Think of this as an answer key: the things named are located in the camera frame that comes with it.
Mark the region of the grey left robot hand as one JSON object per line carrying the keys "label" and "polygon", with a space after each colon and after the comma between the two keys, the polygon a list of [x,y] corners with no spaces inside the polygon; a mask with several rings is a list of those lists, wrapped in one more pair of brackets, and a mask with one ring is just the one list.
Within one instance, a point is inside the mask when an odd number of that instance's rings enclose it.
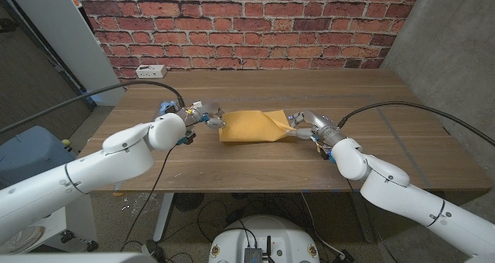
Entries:
{"label": "grey left robot hand", "polygon": [[184,123],[187,128],[199,123],[204,123],[208,128],[213,129],[226,126],[223,120],[224,112],[215,101],[196,101],[183,110],[186,112]]}

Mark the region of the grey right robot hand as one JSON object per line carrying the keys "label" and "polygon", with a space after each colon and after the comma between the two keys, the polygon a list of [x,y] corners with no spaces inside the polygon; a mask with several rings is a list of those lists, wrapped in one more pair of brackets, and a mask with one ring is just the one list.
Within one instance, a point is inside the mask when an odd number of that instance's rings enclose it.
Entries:
{"label": "grey right robot hand", "polygon": [[332,120],[314,111],[300,111],[289,119],[292,121],[289,125],[291,129],[286,134],[291,137],[311,139],[330,147],[347,138]]}

